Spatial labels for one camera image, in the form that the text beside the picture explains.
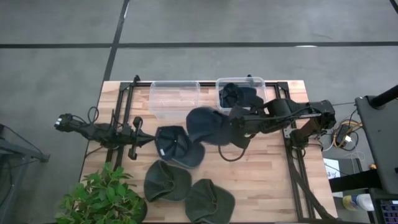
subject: plastic container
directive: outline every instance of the plastic container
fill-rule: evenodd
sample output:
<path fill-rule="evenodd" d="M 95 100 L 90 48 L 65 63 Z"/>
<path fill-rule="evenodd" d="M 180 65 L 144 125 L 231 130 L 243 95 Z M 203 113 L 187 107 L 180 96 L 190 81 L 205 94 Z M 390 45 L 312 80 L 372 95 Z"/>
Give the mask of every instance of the plastic container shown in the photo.
<path fill-rule="evenodd" d="M 200 84 L 195 81 L 155 81 L 149 90 L 149 111 L 157 119 L 184 121 L 200 106 Z"/>
<path fill-rule="evenodd" d="M 242 78 L 219 78 L 216 81 L 216 92 L 217 92 L 217 106 L 224 114 L 229 114 L 232 108 L 221 107 L 220 95 L 218 94 L 220 90 L 224 88 L 225 85 L 229 83 L 234 83 L 238 87 L 252 87 L 257 91 L 257 96 L 267 102 L 267 92 L 266 83 L 260 77 L 242 77 Z"/>
<path fill-rule="evenodd" d="M 369 194 L 347 195 L 343 197 L 343 205 L 350 211 L 365 210 L 374 211 L 371 196 Z"/>

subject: wooden table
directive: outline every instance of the wooden table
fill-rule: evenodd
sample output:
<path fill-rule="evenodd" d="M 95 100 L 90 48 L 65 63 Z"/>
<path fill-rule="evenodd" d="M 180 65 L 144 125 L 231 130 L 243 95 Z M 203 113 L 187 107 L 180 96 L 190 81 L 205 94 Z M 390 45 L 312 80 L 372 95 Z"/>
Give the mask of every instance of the wooden table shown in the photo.
<path fill-rule="evenodd" d="M 296 102 L 308 102 L 307 92 L 302 80 L 285 82 L 289 83 L 291 99 Z M 104 82 L 98 104 L 98 123 L 110 122 L 112 109 L 116 107 L 119 84 L 120 82 Z M 268 88 L 267 95 L 268 99 L 274 99 L 274 89 Z M 149 87 L 135 87 L 129 123 L 132 123 L 135 116 L 141 116 L 144 120 L 142 130 L 147 134 L 154 135 L 158 126 L 163 124 L 150 114 L 148 101 Z M 126 97 L 122 103 L 122 114 L 119 122 L 123 119 L 125 102 Z M 216 108 L 214 87 L 201 88 L 201 105 Z M 301 127 L 305 122 L 305 120 L 298 121 L 298 127 Z M 91 142 L 88 146 L 88 152 L 98 146 L 97 142 Z M 236 205 L 231 222 L 297 221 L 281 131 L 271 134 L 258 134 L 252 139 L 244 157 L 237 162 L 222 160 L 216 146 L 205 144 L 205 148 L 205 159 L 200 167 L 190 170 L 193 183 L 199 179 L 208 178 L 213 180 L 214 184 L 229 190 L 234 195 Z M 142 148 L 137 148 L 138 158 L 136 161 L 128 158 L 128 149 L 129 146 L 126 146 L 122 166 L 126 172 L 134 177 L 129 180 L 129 183 L 136 184 L 137 187 L 132 187 L 132 189 L 143 197 L 145 174 L 150 165 L 159 159 L 159 156 L 154 142 L 150 142 Z M 226 146 L 223 151 L 225 156 L 230 158 L 234 158 L 241 153 L 241 150 L 234 146 Z M 328 212 L 337 217 L 321 150 L 318 146 L 310 146 L 306 148 L 306 151 L 304 161 L 310 188 Z M 105 149 L 87 157 L 81 178 L 100 170 L 105 162 L 105 157 Z M 304 214 L 307 214 L 302 192 L 300 198 L 302 199 Z M 185 215 L 184 203 L 153 202 L 148 203 L 148 206 L 146 222 L 189 222 Z"/>

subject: green leaves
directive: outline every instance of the green leaves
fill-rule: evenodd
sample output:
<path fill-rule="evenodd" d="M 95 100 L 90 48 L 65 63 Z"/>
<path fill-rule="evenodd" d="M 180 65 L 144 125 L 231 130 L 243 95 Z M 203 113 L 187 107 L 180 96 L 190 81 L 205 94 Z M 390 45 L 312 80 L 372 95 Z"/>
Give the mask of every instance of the green leaves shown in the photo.
<path fill-rule="evenodd" d="M 132 178 L 122 167 L 113 171 L 107 162 L 101 172 L 85 176 L 85 185 L 78 184 L 63 196 L 56 214 L 59 224 L 137 224 L 145 201 L 121 179 Z"/>
<path fill-rule="evenodd" d="M 110 202 L 113 202 L 114 197 L 115 197 L 115 193 L 114 193 L 114 189 L 112 187 L 108 187 L 106 189 L 106 196 L 108 197 L 108 200 Z"/>

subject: clear plastic bin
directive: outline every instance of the clear plastic bin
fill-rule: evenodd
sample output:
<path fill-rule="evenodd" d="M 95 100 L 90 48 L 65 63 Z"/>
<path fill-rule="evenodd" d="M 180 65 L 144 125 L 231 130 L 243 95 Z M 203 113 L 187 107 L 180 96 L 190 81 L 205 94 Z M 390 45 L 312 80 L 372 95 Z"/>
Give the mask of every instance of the clear plastic bin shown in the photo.
<path fill-rule="evenodd" d="M 261 97 L 264 100 L 264 103 L 267 102 L 267 91 L 266 84 L 264 80 L 260 77 L 238 77 L 238 78 L 219 78 L 216 81 L 216 94 L 217 94 L 217 106 L 224 114 L 229 114 L 232 108 L 223 108 L 221 107 L 220 95 L 218 94 L 220 90 L 224 88 L 225 85 L 229 83 L 234 83 L 238 87 L 252 87 L 257 91 L 257 96 Z"/>
<path fill-rule="evenodd" d="M 200 106 L 200 84 L 195 81 L 155 81 L 149 90 L 149 111 L 157 119 L 184 121 Z"/>

